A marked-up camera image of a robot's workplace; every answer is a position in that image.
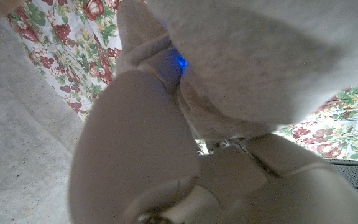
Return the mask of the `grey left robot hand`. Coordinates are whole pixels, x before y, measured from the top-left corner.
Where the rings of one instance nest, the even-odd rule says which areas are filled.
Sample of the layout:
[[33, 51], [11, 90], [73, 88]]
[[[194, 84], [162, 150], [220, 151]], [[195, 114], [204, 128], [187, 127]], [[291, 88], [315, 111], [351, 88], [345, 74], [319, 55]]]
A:
[[358, 223], [358, 192], [335, 168], [274, 134], [199, 156], [171, 97], [186, 70], [173, 48], [121, 75], [76, 147], [74, 223]]

